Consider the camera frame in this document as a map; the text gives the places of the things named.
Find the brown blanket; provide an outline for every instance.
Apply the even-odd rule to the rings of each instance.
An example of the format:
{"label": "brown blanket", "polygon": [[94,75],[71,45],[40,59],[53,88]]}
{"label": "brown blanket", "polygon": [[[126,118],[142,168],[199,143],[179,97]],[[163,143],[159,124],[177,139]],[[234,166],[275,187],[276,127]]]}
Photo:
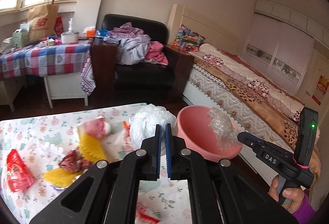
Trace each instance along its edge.
{"label": "brown blanket", "polygon": [[[297,124],[287,116],[279,112],[270,105],[263,97],[258,95],[252,89],[243,85],[241,82],[223,73],[202,58],[195,56],[195,64],[220,79],[226,87],[242,102],[244,102],[255,114],[257,114],[268,126],[275,131],[289,145],[291,149],[295,148],[297,141]],[[317,146],[314,146],[310,160],[310,168],[315,174],[314,182],[320,176],[320,160]]]}

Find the red wall calendar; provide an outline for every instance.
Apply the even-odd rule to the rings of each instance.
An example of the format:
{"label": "red wall calendar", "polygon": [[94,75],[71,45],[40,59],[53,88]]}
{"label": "red wall calendar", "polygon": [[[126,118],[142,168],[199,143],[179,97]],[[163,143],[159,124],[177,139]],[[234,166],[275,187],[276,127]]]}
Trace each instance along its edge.
{"label": "red wall calendar", "polygon": [[316,89],[314,91],[314,94],[312,96],[312,99],[315,100],[315,102],[318,105],[321,105],[321,102],[323,101],[324,95],[327,92],[329,86],[329,81],[322,75],[320,76],[319,82],[316,85]]}

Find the pink trash bin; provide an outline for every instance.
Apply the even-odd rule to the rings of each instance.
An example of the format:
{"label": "pink trash bin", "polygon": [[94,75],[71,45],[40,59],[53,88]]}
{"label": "pink trash bin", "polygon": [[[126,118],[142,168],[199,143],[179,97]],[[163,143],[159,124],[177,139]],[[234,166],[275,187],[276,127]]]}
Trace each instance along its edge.
{"label": "pink trash bin", "polygon": [[185,140],[187,148],[200,153],[205,159],[218,162],[221,159],[232,159],[239,154],[242,145],[221,151],[217,138],[208,127],[212,120],[208,115],[210,108],[205,106],[187,106],[177,115],[178,136]]}

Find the white container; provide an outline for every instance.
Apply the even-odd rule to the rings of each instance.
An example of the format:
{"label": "white container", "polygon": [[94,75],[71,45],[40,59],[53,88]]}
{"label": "white container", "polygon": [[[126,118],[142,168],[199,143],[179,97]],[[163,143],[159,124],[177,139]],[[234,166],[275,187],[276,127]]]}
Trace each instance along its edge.
{"label": "white container", "polygon": [[74,33],[73,35],[65,35],[65,33],[62,33],[60,36],[63,44],[76,43],[79,40],[78,32]]}

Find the metal screw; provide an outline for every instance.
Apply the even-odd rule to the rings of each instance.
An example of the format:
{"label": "metal screw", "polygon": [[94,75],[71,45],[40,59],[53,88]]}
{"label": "metal screw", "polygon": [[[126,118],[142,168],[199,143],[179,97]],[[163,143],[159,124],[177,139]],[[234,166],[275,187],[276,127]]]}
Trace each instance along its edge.
{"label": "metal screw", "polygon": [[105,168],[107,166],[107,162],[104,161],[104,160],[100,160],[100,161],[97,162],[96,166],[98,168]]}
{"label": "metal screw", "polygon": [[228,159],[222,159],[220,160],[220,165],[224,167],[229,167],[231,165],[231,161]]}
{"label": "metal screw", "polygon": [[182,155],[190,155],[191,154],[191,150],[190,149],[187,149],[187,148],[185,148],[185,149],[182,149],[181,150],[181,154]]}
{"label": "metal screw", "polygon": [[146,151],[144,149],[139,149],[136,151],[136,154],[138,156],[144,156],[144,155],[146,155]]}

